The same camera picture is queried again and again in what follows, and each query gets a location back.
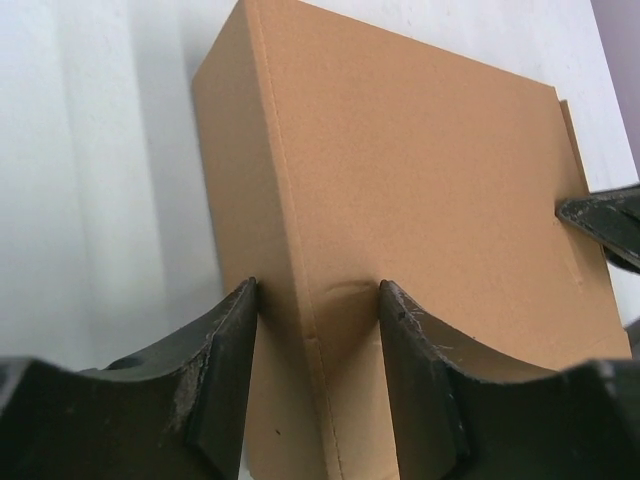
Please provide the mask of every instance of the box front face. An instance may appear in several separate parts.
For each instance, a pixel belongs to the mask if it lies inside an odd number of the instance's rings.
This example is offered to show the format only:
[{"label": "box front face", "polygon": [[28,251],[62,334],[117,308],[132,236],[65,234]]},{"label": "box front face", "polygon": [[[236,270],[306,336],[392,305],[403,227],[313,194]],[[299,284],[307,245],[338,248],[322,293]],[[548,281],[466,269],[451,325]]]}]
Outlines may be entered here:
[{"label": "box front face", "polygon": [[395,468],[382,278],[528,362],[628,355],[599,247],[554,217],[585,190],[553,89],[302,3],[287,28],[263,10],[344,478]]}]

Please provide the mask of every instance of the cardboard box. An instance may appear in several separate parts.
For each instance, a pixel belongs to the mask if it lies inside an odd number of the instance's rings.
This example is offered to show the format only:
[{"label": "cardboard box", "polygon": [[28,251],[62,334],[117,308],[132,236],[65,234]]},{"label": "cardboard box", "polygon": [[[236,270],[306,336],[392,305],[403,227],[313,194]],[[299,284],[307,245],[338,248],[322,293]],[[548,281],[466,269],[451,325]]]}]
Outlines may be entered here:
[{"label": "cardboard box", "polygon": [[375,299],[543,367],[629,356],[553,88],[296,0],[241,0],[194,80],[227,290],[262,288],[256,480],[397,478]]}]

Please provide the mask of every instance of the cardboard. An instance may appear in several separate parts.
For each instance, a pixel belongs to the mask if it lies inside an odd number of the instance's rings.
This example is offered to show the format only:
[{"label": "cardboard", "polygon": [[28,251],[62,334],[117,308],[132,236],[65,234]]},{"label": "cardboard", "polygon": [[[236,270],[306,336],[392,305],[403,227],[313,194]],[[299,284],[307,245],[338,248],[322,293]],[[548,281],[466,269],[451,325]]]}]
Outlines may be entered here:
[{"label": "cardboard", "polygon": [[627,357],[553,88],[295,0],[243,0],[194,80],[226,289],[256,276],[256,480],[390,480],[375,315],[428,311],[557,369]]}]

